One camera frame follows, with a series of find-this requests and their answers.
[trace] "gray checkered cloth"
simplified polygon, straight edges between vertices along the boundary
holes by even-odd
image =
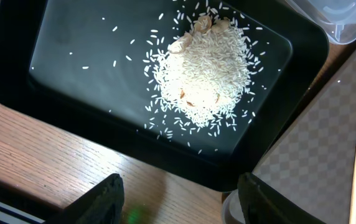
[[[254,173],[323,222],[348,223],[355,146],[356,51]]]

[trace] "tray rim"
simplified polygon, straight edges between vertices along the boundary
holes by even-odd
[[[215,166],[184,153],[175,153],[174,159],[165,161],[165,158],[171,157],[169,152],[176,150],[174,145],[168,144],[162,144],[162,149],[155,147],[152,150],[157,156],[149,156],[141,149],[146,151],[147,148],[154,148],[154,139],[149,139],[145,134],[134,134],[132,129],[129,129],[132,127],[123,126],[117,131],[111,126],[122,124],[112,122],[106,116],[94,116],[94,109],[81,106],[78,110],[74,101],[67,103],[36,91],[27,77],[47,0],[0,0],[0,104],[208,188],[221,192],[232,191],[237,187],[238,176],[251,172],[256,167],[282,131],[281,128],[288,122],[323,66],[328,56],[329,42],[320,27],[275,0],[229,0],[225,3],[232,8],[242,9],[239,11],[246,16],[288,39],[293,51],[286,69],[265,100],[267,103],[258,112],[258,117],[263,120],[256,119],[252,122],[226,166]],[[277,24],[274,21],[277,17],[291,26]],[[308,33],[317,38],[307,38]],[[313,65],[304,71],[304,67],[300,66],[301,60],[308,60]],[[2,76],[4,73],[10,73],[10,68],[14,68],[14,75]],[[287,84],[294,84],[291,85],[293,88],[287,88]],[[280,96],[286,97],[284,106],[277,114],[270,113],[276,111],[276,106],[281,106],[278,104]],[[53,105],[52,110],[46,105]],[[108,134],[96,135],[93,131],[95,127]]]

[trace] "black object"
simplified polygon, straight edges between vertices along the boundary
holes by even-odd
[[[276,1],[226,1],[245,15],[250,27],[263,27],[264,33],[254,29],[249,33],[259,41],[253,47],[254,53],[260,53],[270,42],[268,57],[263,59],[265,70],[254,76],[255,82],[268,90],[255,88],[259,98],[254,105],[249,106],[243,99],[235,108],[238,116],[242,108],[248,108],[256,111],[257,117],[249,126],[237,121],[242,129],[236,133],[224,130],[221,138],[207,139],[203,131],[190,138],[192,148],[185,143],[188,134],[172,142],[163,138],[157,141],[157,133],[139,125],[149,119],[142,116],[140,108],[144,110],[142,103],[151,99],[145,93],[147,82],[142,79],[144,65],[139,66],[138,61],[149,49],[145,40],[150,30],[158,29],[153,21],[157,22],[162,12],[167,18],[177,8],[183,10],[182,3],[177,2],[49,0],[47,5],[46,0],[1,0],[0,103],[211,189],[235,189],[239,174],[254,169],[284,124],[290,122],[288,118],[326,60],[328,41],[322,29]],[[195,2],[186,2],[190,2],[186,9],[194,9]],[[222,10],[220,14],[234,15],[233,11]],[[106,27],[101,24],[109,20],[123,24],[114,32],[121,35],[118,42],[111,41],[112,23]],[[137,30],[127,30],[124,22]],[[172,19],[167,25],[169,29],[177,26]],[[180,33],[175,35],[189,30],[184,25],[179,28]],[[169,37],[172,31],[164,35]],[[123,52],[131,39],[140,43]],[[132,53],[132,62],[125,59],[126,52]],[[76,60],[66,59],[74,55]],[[119,68],[112,70],[115,58],[119,59]],[[88,66],[86,63],[91,63],[90,70],[96,72],[84,73],[88,70],[81,67]],[[218,152],[214,152],[214,146],[219,146]],[[201,147],[204,150],[197,155]]]
[[[123,180],[112,174],[45,223],[118,224],[123,204]]]
[[[45,202],[40,202],[39,199],[27,195],[24,192],[20,192],[17,189],[14,189],[11,186],[7,186],[3,183],[0,183],[0,202],[43,220],[46,220],[61,211],[61,209],[55,206],[52,206]],[[30,218],[10,211],[1,206],[0,212],[18,218],[27,223],[37,223],[36,221],[31,220]]]
[[[251,173],[238,181],[241,210],[247,224],[323,224]]]

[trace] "wooden table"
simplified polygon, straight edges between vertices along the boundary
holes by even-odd
[[[330,45],[319,78],[330,77],[356,48]],[[0,181],[66,207],[112,173],[124,180],[123,223],[221,223],[221,193],[66,133],[0,105]]]

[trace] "plastic container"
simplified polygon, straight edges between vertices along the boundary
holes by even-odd
[[[248,36],[258,43],[252,42],[251,50],[266,52],[262,74],[251,78],[256,98],[249,103],[252,96],[246,95],[235,108],[236,131],[221,127],[218,138],[210,138],[206,129],[184,134],[174,126],[177,113],[168,111],[165,118],[145,110],[157,94],[143,75],[145,53],[167,49],[173,36],[184,35],[190,22],[183,19],[178,25],[173,18],[177,10],[186,15],[206,11],[205,4],[195,9],[197,1],[0,0],[0,103],[211,189],[235,190],[239,175],[254,169],[292,121],[329,45],[320,27],[275,0],[224,3],[235,11],[219,15],[254,27]],[[152,29],[166,37],[164,43],[146,42]],[[277,108],[279,113],[272,113]],[[241,118],[244,109],[256,113],[252,122]],[[151,116],[159,126],[144,129]],[[171,140],[164,135],[167,127],[174,130]],[[158,131],[163,132],[159,139]]]
[[[356,24],[356,0],[308,0],[329,21],[338,25]]]
[[[306,16],[327,33],[333,44],[356,40],[356,0],[286,0],[298,13]]]
[[[223,224],[245,224],[241,211],[239,191],[234,190],[222,204],[221,219]]]

